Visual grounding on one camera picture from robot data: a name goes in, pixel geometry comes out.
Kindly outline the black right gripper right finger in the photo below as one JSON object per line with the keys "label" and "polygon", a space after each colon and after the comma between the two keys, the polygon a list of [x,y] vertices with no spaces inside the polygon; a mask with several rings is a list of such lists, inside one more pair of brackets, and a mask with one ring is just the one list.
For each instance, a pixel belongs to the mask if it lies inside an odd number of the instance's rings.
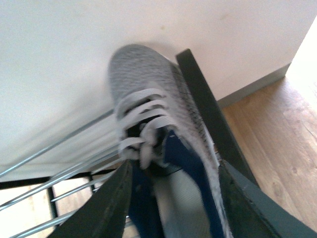
{"label": "black right gripper right finger", "polygon": [[225,160],[220,162],[219,179],[226,216],[235,238],[317,236]]}

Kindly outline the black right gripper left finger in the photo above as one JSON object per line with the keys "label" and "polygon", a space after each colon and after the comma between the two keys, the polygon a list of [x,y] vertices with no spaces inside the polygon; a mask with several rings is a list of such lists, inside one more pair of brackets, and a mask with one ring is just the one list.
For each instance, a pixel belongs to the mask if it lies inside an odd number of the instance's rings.
{"label": "black right gripper left finger", "polygon": [[132,165],[125,161],[51,238],[120,238],[132,191]]}

